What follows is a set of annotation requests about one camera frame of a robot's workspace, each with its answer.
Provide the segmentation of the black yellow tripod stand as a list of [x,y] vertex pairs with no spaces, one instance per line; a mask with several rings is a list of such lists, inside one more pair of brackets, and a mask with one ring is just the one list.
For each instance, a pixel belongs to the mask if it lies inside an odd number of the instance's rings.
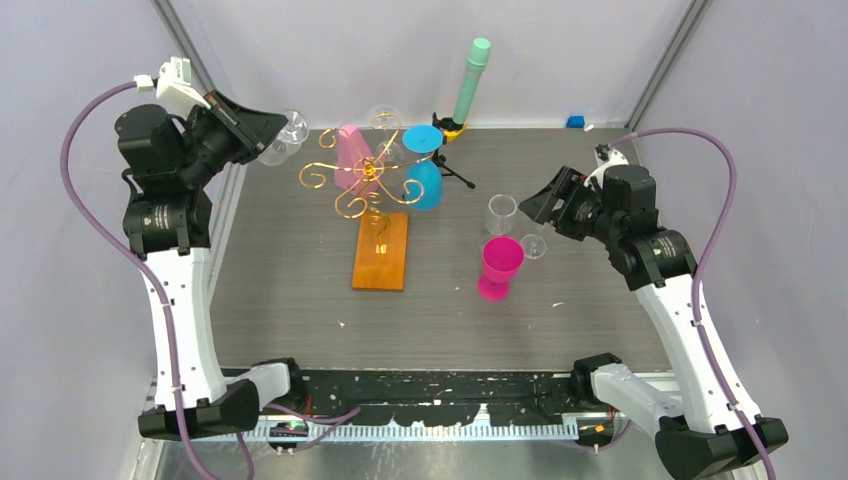
[[431,158],[440,175],[442,177],[455,178],[462,182],[467,188],[474,190],[476,188],[476,184],[458,173],[453,168],[448,157],[442,152],[444,148],[447,148],[448,153],[452,153],[451,144],[465,132],[466,125],[457,123],[450,116],[440,116],[435,112],[431,115],[431,125],[439,130],[443,137],[441,146],[435,149]]

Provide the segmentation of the orange wooden rack base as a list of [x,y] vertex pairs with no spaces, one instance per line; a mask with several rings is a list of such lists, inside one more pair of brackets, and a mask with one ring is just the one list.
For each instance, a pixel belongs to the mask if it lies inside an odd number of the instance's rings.
[[409,215],[366,213],[360,218],[351,287],[361,291],[402,292]]

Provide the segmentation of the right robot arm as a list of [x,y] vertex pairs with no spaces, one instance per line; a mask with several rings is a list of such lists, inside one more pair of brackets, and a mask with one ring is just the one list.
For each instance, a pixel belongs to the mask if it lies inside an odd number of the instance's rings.
[[603,353],[574,364],[577,406],[607,404],[624,413],[653,438],[676,479],[761,463],[788,442],[782,420],[762,415],[730,364],[695,281],[695,257],[682,234],[660,225],[656,183],[646,168],[615,165],[585,176],[564,167],[519,208],[560,235],[604,245],[648,313],[680,391],[671,397]]

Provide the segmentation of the black base frame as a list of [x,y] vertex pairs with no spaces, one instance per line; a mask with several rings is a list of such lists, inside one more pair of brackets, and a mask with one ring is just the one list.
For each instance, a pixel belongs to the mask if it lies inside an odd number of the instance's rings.
[[271,402],[325,418],[358,407],[357,426],[465,426],[482,415],[496,427],[547,426],[575,415],[608,429],[625,418],[579,400],[567,373],[545,371],[301,369]]

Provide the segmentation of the light pink plastic glass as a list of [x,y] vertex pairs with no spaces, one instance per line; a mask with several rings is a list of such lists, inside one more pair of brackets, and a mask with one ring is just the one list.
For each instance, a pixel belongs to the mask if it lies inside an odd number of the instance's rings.
[[337,130],[335,151],[339,170],[334,172],[334,182],[344,191],[358,180],[355,172],[344,171],[344,168],[353,168],[361,158],[371,157],[372,151],[359,129],[352,124],[343,125]]

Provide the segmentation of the magenta plastic wine glass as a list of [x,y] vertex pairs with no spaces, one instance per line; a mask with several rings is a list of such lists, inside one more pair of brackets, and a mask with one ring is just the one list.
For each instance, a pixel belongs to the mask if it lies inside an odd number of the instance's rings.
[[512,237],[490,239],[482,250],[482,274],[477,282],[480,296],[490,302],[506,299],[511,281],[523,266],[524,259],[522,246]]

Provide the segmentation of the small blue block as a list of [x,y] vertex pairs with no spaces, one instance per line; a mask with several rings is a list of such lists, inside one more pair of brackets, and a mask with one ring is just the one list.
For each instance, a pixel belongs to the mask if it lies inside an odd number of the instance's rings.
[[571,115],[566,120],[566,127],[569,129],[583,129],[586,126],[586,119],[583,115]]

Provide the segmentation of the mint green cylinder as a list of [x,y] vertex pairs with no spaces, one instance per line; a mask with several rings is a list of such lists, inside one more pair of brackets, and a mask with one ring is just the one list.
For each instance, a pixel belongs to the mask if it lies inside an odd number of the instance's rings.
[[484,37],[472,41],[452,115],[452,120],[460,126],[467,121],[480,79],[489,63],[491,47],[491,42]]

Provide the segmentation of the clear flute glass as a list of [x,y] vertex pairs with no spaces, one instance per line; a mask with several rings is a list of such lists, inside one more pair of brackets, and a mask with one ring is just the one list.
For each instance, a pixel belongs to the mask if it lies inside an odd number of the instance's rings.
[[518,203],[511,195],[500,193],[489,199],[483,219],[486,234],[479,242],[480,250],[483,250],[493,238],[505,236],[511,232],[517,212]]

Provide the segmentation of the clear wine glass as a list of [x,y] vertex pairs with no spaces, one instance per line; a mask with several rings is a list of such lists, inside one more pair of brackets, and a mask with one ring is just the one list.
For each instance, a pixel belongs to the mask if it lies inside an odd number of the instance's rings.
[[525,258],[536,260],[543,257],[548,249],[545,238],[545,226],[535,225],[530,228],[521,238],[520,245]]

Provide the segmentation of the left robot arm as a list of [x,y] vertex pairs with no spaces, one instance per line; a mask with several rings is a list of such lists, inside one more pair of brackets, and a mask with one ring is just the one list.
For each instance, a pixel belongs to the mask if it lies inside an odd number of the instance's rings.
[[229,164],[261,157],[290,125],[207,93],[185,116],[155,104],[115,122],[130,197],[122,228],[151,305],[158,380],[153,404],[138,416],[146,438],[179,440],[253,430],[269,403],[298,412],[305,385],[293,362],[265,361],[235,377],[221,369],[210,316],[212,203],[206,185]]

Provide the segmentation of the slotted metal rail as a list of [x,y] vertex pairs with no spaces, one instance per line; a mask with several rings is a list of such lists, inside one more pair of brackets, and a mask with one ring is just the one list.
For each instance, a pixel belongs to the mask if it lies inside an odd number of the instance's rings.
[[506,440],[565,440],[579,439],[576,422],[548,425],[491,426],[486,422],[468,425],[426,427],[423,424],[403,427],[344,425],[323,438],[327,442],[393,442],[393,441],[506,441]]

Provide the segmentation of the blue plastic wine glass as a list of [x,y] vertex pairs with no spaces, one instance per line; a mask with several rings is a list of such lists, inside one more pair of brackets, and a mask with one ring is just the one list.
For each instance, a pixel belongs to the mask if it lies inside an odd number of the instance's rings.
[[419,155],[418,162],[406,169],[404,200],[412,209],[433,210],[443,197],[441,172],[431,160],[432,154],[442,145],[442,132],[431,125],[417,125],[403,134],[402,142],[409,152]]

